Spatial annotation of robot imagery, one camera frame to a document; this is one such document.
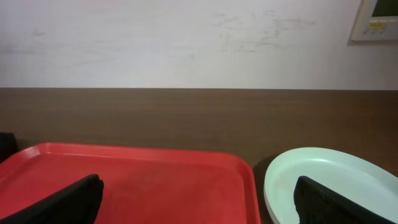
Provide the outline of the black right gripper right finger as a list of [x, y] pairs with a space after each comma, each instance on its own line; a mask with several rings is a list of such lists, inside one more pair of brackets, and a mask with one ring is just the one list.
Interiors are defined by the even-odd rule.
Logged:
[[300, 224], [394, 224], [307, 176], [294, 188]]

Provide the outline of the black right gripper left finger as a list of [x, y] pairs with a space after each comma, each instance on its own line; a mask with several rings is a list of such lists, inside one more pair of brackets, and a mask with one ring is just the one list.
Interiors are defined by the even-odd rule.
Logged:
[[1, 219], [1, 224], [93, 224], [104, 182], [90, 174], [52, 195]]

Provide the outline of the light green plate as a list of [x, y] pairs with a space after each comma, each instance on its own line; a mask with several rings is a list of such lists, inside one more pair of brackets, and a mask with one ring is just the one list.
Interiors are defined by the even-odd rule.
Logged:
[[397, 177], [359, 157], [320, 147], [279, 154], [264, 176], [264, 201], [273, 223], [298, 223], [294, 188], [307, 176], [334, 192], [397, 222]]

